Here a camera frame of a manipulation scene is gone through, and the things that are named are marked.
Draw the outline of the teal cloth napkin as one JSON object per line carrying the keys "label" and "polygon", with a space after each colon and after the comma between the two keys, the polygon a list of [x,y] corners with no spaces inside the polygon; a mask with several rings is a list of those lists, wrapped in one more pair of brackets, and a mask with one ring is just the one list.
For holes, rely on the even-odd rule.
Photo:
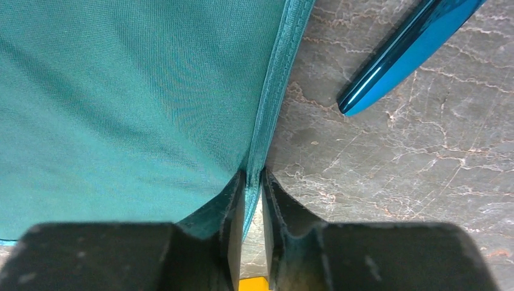
{"label": "teal cloth napkin", "polygon": [[313,1],[2,1],[1,244],[177,222],[247,175],[247,232]]}

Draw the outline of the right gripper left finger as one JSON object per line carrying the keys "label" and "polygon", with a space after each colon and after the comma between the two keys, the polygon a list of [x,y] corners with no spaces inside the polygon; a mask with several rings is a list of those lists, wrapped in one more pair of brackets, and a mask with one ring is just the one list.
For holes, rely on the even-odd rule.
{"label": "right gripper left finger", "polygon": [[173,290],[237,290],[246,176],[182,219],[172,239]]}

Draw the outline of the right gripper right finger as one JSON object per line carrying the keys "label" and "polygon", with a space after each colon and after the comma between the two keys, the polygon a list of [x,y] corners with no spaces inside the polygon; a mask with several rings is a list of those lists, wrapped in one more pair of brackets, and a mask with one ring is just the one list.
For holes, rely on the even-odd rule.
{"label": "right gripper right finger", "polygon": [[270,289],[331,290],[323,243],[329,222],[289,195],[268,169],[261,186]]}

